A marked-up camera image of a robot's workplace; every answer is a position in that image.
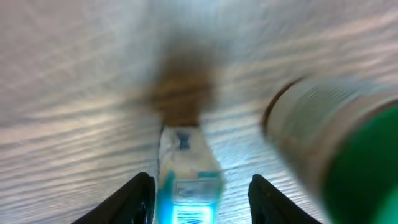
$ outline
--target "bottle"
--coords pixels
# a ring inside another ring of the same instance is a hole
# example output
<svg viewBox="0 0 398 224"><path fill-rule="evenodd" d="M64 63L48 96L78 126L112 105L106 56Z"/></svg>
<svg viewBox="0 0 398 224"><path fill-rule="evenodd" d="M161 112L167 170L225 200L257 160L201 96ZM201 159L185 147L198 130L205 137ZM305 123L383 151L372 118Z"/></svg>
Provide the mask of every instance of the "bottle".
<svg viewBox="0 0 398 224"><path fill-rule="evenodd" d="M271 100L263 127L333 223L398 223L398 88L301 78Z"/></svg>
<svg viewBox="0 0 398 224"><path fill-rule="evenodd" d="M224 177L200 129L164 127L159 162L158 222L216 223Z"/></svg>

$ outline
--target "green lid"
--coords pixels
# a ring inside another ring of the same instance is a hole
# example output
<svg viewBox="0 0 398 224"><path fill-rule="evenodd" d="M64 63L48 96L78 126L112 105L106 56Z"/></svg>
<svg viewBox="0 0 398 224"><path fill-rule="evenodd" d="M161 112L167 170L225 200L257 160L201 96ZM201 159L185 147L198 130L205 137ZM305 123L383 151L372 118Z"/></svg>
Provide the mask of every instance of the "green lid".
<svg viewBox="0 0 398 224"><path fill-rule="evenodd" d="M333 223L398 223L398 106L341 145L323 186Z"/></svg>

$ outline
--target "cylindrical container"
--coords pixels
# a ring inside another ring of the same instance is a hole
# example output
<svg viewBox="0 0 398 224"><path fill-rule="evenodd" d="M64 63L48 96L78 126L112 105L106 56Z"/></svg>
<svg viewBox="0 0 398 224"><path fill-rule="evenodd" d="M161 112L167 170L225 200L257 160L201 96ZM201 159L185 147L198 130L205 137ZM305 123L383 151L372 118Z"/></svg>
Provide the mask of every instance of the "cylindrical container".
<svg viewBox="0 0 398 224"><path fill-rule="evenodd" d="M398 88L302 78L271 101L264 130L335 223L398 223Z"/></svg>

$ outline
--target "wood grain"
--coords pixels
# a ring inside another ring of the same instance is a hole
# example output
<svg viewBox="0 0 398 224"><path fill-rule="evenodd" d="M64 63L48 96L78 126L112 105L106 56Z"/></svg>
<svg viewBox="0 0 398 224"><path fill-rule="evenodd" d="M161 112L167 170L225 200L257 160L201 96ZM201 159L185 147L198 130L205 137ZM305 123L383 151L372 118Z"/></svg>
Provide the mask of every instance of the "wood grain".
<svg viewBox="0 0 398 224"><path fill-rule="evenodd" d="M250 223L261 174L324 219L266 143L271 96L306 73L396 82L394 0L3 0L0 223L70 223L138 172L163 122L198 123Z"/></svg>

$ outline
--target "wooden surface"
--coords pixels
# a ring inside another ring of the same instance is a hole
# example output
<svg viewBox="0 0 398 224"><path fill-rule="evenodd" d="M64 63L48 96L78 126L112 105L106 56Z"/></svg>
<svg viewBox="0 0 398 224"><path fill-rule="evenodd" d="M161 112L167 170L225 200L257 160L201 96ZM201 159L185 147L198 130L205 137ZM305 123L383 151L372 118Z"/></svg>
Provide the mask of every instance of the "wooden surface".
<svg viewBox="0 0 398 224"><path fill-rule="evenodd" d="M396 0L0 1L0 223L70 223L198 122L250 223L253 174L318 219L259 127L299 75L395 81Z"/></svg>

